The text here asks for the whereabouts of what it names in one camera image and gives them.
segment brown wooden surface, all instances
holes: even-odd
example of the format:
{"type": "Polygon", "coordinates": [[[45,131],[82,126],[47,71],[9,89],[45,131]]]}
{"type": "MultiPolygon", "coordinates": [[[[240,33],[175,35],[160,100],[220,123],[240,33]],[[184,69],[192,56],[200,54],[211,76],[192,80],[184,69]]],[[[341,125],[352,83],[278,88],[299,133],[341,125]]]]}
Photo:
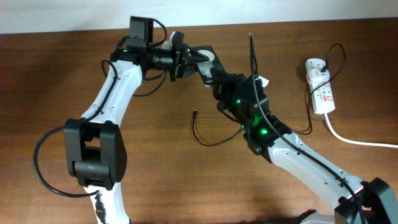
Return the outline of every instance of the brown wooden surface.
{"type": "MultiPolygon", "coordinates": [[[[333,81],[337,133],[350,139],[397,142],[398,19],[289,22],[169,28],[191,46],[210,44],[229,73],[249,72],[248,32],[254,34],[260,74],[271,82],[270,109],[298,129],[307,127],[305,60],[324,58],[341,42],[343,73],[333,81]]],[[[32,168],[32,151],[44,133],[79,118],[100,90],[100,60],[108,58],[127,30],[95,30],[0,36],[1,223],[95,223],[88,198],[70,199],[46,190],[32,168]]],[[[155,31],[161,38],[161,30],[155,31]]],[[[331,71],[341,60],[331,55],[331,71]]],[[[143,83],[139,93],[155,85],[143,83]]],[[[239,127],[216,110],[198,74],[165,85],[147,98],[133,98],[121,127],[128,154],[123,179],[127,214],[134,222],[236,223],[297,216],[316,208],[330,213],[303,183],[255,156],[240,136],[215,148],[191,134],[219,141],[239,127]]],[[[312,149],[366,180],[380,177],[398,194],[398,150],[337,140],[312,116],[314,132],[301,136],[312,149]]],[[[63,136],[40,151],[45,178],[67,192],[83,189],[67,172],[63,136]]]]}

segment white arm segment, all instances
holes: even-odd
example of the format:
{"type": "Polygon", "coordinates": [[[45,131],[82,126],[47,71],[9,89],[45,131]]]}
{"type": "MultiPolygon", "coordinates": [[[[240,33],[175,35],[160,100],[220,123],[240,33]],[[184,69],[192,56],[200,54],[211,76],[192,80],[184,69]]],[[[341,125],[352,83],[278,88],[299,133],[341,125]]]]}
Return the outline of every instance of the white arm segment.
{"type": "MultiPolygon", "coordinates": [[[[120,127],[124,112],[127,109],[132,94],[141,85],[142,70],[140,66],[134,65],[132,62],[122,60],[113,62],[113,65],[118,71],[118,80],[113,87],[104,108],[102,109],[102,113],[90,122],[103,124],[105,121],[112,121],[113,124],[118,124],[120,127]]],[[[81,116],[82,118],[88,118],[94,114],[101,102],[104,100],[104,97],[113,82],[113,77],[113,69],[109,66],[108,77],[106,78],[101,91],[99,91],[94,103],[86,112],[83,113],[81,116]]]]}
{"type": "MultiPolygon", "coordinates": [[[[317,154],[314,150],[305,145],[296,134],[284,134],[284,137],[295,146],[303,149],[306,153],[331,168],[340,175],[341,178],[345,178],[346,183],[355,193],[363,188],[361,185],[363,180],[361,178],[347,173],[345,170],[340,169],[321,155],[317,154]]],[[[281,138],[275,140],[274,143],[275,144],[269,148],[271,161],[275,165],[296,176],[296,178],[301,180],[320,198],[322,198],[330,208],[334,209],[339,205],[338,199],[340,197],[351,197],[348,190],[345,187],[342,187],[341,183],[323,167],[303,154],[298,155],[297,151],[288,146],[283,140],[281,140],[281,138]]]]}
{"type": "MultiPolygon", "coordinates": [[[[103,124],[106,121],[111,121],[120,127],[124,112],[126,112],[130,99],[142,82],[142,70],[140,66],[134,65],[132,62],[122,60],[113,62],[113,65],[116,67],[118,72],[118,80],[116,81],[104,108],[102,109],[102,113],[90,122],[103,124]]],[[[102,89],[99,91],[94,103],[86,112],[83,113],[81,116],[82,118],[88,118],[95,113],[104,100],[104,97],[113,82],[113,78],[114,71],[112,67],[109,66],[109,73],[102,89]]],[[[115,183],[112,190],[106,190],[104,187],[92,185],[87,188],[85,187],[85,190],[89,193],[99,190],[98,194],[90,197],[94,206],[98,224],[130,223],[130,219],[124,211],[121,183],[115,183]],[[98,202],[101,203],[104,211],[99,209],[98,202]]]]}
{"type": "Polygon", "coordinates": [[[85,187],[87,193],[99,190],[99,193],[91,196],[98,224],[129,224],[130,219],[124,211],[121,184],[115,183],[112,190],[104,187],[85,187]]]}

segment black bracket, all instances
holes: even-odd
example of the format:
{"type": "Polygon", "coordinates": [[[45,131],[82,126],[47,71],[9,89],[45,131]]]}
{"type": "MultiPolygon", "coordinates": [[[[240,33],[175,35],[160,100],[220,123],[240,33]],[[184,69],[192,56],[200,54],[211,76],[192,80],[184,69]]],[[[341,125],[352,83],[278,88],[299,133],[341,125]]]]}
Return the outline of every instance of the black bracket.
{"type": "Polygon", "coordinates": [[[112,190],[120,182],[127,165],[127,153],[119,126],[106,122],[81,123],[69,119],[70,128],[64,130],[68,171],[81,186],[95,185],[112,190]],[[86,142],[99,139],[100,147],[86,142]]]}

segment white wall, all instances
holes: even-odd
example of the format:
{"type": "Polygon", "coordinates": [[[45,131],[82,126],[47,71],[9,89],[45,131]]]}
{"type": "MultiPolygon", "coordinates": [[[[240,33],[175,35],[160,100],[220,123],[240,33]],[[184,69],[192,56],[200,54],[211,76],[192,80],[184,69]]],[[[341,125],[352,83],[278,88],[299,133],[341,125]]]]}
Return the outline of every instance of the white wall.
{"type": "Polygon", "coordinates": [[[398,0],[0,0],[0,33],[128,28],[129,16],[167,27],[398,16],[398,0]]]}

